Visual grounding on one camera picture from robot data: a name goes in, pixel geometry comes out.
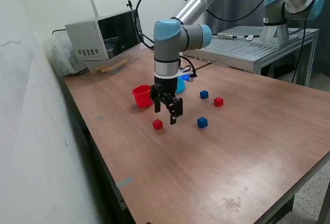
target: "scuff mark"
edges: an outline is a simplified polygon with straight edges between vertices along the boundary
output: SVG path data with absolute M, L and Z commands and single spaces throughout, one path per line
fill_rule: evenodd
M 239 212 L 239 208 L 241 208 L 241 198 L 237 198 L 236 200 L 234 198 L 228 199 L 228 198 L 223 198 L 223 202 L 225 204 L 225 208 L 229 211 L 229 212 Z
M 12 43 L 20 44 L 21 42 L 22 42 L 21 40 L 11 40 L 11 41 L 8 41 L 6 43 L 0 44 L 0 47 L 4 47 L 4 46 L 7 46 L 7 45 L 12 44 Z

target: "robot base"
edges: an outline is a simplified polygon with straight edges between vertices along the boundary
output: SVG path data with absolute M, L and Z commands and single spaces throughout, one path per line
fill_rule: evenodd
M 269 42 L 261 42 L 259 39 L 251 41 L 251 45 L 261 46 L 261 47 L 274 47 L 276 49 L 282 49 L 284 47 L 290 46 L 291 44 L 299 40 L 299 36 L 289 36 L 287 41 L 276 41 L 276 38 L 271 38 Z

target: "black cable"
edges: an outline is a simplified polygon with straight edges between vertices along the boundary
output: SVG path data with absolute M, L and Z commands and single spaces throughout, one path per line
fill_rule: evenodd
M 300 58 L 301 58 L 301 53 L 302 53 L 302 51 L 303 51 L 303 46 L 304 46 L 304 42 L 305 42 L 305 35 L 306 35 L 306 26 L 307 26 L 307 20 L 305 20 L 305 23 L 304 23 L 304 35 L 303 35 L 303 41 L 302 41 L 302 43 L 301 43 L 301 47 L 300 47 L 300 51 L 299 51 L 299 56 L 298 56 L 297 64 L 296 64 L 296 66 L 295 66 L 295 71 L 294 71 L 294 74 L 293 74 L 293 78 L 292 78 L 291 83 L 293 83 L 294 78 L 295 78 L 295 75 L 296 75 L 296 73 L 297 73 L 297 69 L 298 69 L 298 66 L 299 66 Z
M 191 66 L 191 68 L 192 68 L 192 77 L 197 77 L 196 69 L 195 69 L 193 63 L 188 58 L 186 58 L 186 57 L 184 57 L 182 55 L 180 55 L 179 57 L 182 58 L 182 59 L 184 59 L 184 60 L 186 60 L 189 63 L 189 65 Z
M 150 42 L 155 43 L 153 39 L 147 37 L 145 34 L 142 33 L 142 35 L 143 35 L 145 38 L 147 38 Z
M 220 17 L 217 17 L 216 15 L 214 15 L 212 12 L 210 12 L 209 10 L 206 10 L 206 12 L 208 14 L 210 14 L 211 16 L 213 16 L 214 18 L 218 19 L 218 20 L 221 20 L 221 21 L 224 21 L 224 22 L 236 22 L 236 21 L 240 21 L 242 19 L 245 19 L 247 18 L 248 16 L 250 16 L 253 12 L 255 12 L 259 6 L 264 2 L 265 0 L 262 0 L 252 11 L 250 11 L 248 14 L 246 14 L 245 16 L 239 18 L 239 19 L 232 19 L 232 20 L 228 20 L 228 19 L 222 19 Z
M 179 69 L 180 69 L 180 70 L 184 70 L 184 69 L 186 69 L 186 70 L 184 71 L 184 73 L 185 73 L 185 72 L 189 72 L 189 71 L 191 70 L 191 66 L 190 66 L 190 65 L 186 65 L 186 66 L 183 67 L 183 68 L 182 68 L 182 67 L 179 67 Z
M 67 30 L 67 29 L 56 29 L 52 32 L 52 34 L 54 34 L 55 32 L 58 32 L 58 31 L 64 31 L 64 30 Z
M 136 8 L 135 8 L 135 9 L 136 9 L 135 16 L 134 16 L 135 31 L 136 31 L 136 33 L 138 34 L 138 36 L 139 36 L 140 40 L 142 41 L 142 43 L 144 44 L 144 46 L 146 46 L 146 47 L 149 48 L 150 50 L 154 50 L 153 47 L 147 45 L 147 44 L 143 41 L 143 39 L 142 39 L 142 37 L 141 37 L 141 35 L 140 35 L 139 31 L 138 31 L 137 25 L 136 25 L 136 22 L 137 22 L 136 19 L 137 19 L 137 15 L 138 15 L 138 9 L 139 9 L 139 6 L 140 6 L 140 4 L 141 4 L 141 1 L 142 1 L 142 0 L 139 0 L 139 1 L 138 1 L 137 5 L 136 5 Z

